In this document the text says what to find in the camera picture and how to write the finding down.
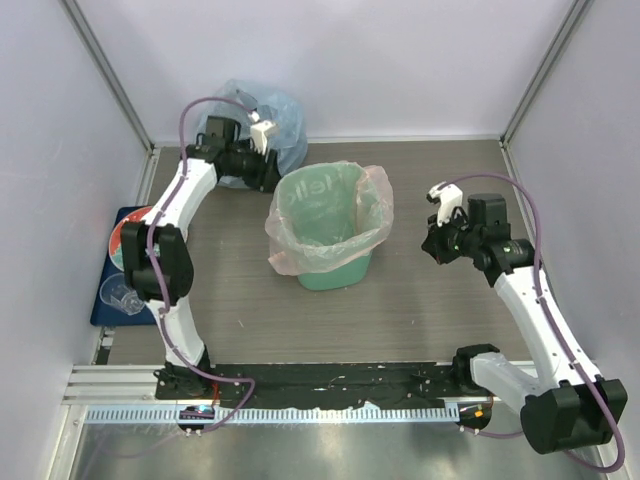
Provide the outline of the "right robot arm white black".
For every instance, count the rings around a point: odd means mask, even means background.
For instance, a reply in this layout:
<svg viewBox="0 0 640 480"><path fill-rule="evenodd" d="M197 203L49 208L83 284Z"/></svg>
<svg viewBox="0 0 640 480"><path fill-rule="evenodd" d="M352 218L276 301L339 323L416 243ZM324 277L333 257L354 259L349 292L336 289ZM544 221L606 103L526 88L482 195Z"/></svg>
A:
<svg viewBox="0 0 640 480"><path fill-rule="evenodd" d="M427 199L438 210L427 220L423 251L440 265L472 261L512 314L536 369L525 373L490 344L461 347L451 371L455 389L498 396L518 414L539 454L608 443L627 392L620 380L605 379L581 350L534 262L534 246L512 238L504 197L465 197L450 184L433 187Z"/></svg>

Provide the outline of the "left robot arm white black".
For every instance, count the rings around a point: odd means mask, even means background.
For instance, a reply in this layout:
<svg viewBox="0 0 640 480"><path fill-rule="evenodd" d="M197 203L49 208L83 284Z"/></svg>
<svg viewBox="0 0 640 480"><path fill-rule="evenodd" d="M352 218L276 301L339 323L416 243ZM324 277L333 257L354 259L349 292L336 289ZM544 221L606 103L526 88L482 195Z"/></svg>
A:
<svg viewBox="0 0 640 480"><path fill-rule="evenodd" d="M208 117L204 132L182 146L176 174L160 199L120 231L125 282L152 312L165 345L164 366L154 373L165 398L200 399L213 387L189 300L194 264L186 235L195 213L225 177L263 193L273 192L282 177L269 146L277 124L256 112L249 123L249 136L242 139L238 121Z"/></svg>

